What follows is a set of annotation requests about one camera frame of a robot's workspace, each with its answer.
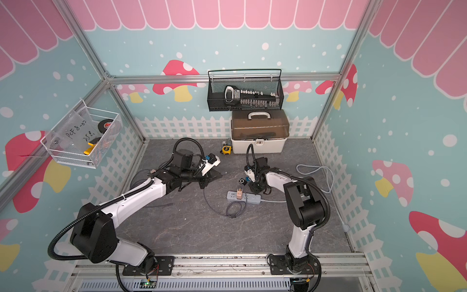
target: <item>gray power strip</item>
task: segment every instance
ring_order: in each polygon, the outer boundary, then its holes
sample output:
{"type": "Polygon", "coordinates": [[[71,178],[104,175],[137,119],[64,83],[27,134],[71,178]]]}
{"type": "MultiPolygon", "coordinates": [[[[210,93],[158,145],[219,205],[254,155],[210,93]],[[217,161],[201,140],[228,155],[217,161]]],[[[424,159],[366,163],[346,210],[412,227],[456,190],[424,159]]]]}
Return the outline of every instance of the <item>gray power strip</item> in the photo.
{"type": "Polygon", "coordinates": [[[236,202],[236,201],[245,202],[245,196],[248,198],[249,204],[258,205],[259,203],[261,203],[261,195],[255,195],[255,194],[244,192],[241,200],[239,200],[237,199],[237,192],[232,192],[232,191],[227,192],[227,200],[231,202],[236,202]]]}

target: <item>metal vent grille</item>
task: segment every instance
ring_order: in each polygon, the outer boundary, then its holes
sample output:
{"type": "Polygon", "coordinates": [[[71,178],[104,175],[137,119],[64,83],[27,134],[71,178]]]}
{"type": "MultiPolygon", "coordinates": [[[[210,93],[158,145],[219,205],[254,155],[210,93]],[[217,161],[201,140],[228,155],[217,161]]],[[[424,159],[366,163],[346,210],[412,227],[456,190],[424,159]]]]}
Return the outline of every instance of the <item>metal vent grille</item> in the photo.
{"type": "MultiPolygon", "coordinates": [[[[126,288],[140,291],[284,291],[290,289],[283,278],[193,278],[159,279],[155,289],[140,288],[140,279],[122,280],[126,288]]],[[[115,279],[85,279],[77,292],[121,292],[115,279]]]]}

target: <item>toolbox handle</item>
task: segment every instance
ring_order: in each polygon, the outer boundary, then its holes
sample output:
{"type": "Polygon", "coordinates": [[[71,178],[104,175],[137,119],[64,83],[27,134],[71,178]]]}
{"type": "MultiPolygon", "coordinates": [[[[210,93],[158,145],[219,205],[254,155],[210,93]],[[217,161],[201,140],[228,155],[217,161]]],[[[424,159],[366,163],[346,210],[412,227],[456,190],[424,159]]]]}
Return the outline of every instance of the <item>toolbox handle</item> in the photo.
{"type": "Polygon", "coordinates": [[[271,115],[268,112],[252,112],[248,114],[248,119],[251,120],[251,117],[254,115],[265,115],[268,117],[268,119],[271,118],[271,115]]]}

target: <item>brown transparent lid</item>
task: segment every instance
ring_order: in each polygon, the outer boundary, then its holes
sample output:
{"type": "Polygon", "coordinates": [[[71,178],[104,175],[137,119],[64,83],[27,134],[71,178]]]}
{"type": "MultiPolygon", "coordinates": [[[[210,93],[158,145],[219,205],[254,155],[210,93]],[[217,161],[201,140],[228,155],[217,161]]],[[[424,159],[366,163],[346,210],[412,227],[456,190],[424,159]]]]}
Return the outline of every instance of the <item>brown transparent lid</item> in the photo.
{"type": "Polygon", "coordinates": [[[232,139],[284,139],[289,137],[289,120],[284,110],[233,111],[232,139]]]}

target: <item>black tape roll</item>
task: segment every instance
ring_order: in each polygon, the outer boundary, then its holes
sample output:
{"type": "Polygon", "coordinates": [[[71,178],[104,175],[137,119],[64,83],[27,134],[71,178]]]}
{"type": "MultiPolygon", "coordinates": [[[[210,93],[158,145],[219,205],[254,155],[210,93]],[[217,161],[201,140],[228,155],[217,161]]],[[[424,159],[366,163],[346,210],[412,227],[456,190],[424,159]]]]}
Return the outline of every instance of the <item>black tape roll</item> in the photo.
{"type": "Polygon", "coordinates": [[[105,133],[107,129],[110,127],[110,125],[112,124],[112,122],[113,122],[112,119],[105,119],[103,121],[100,121],[100,123],[97,125],[99,132],[105,133]]]}

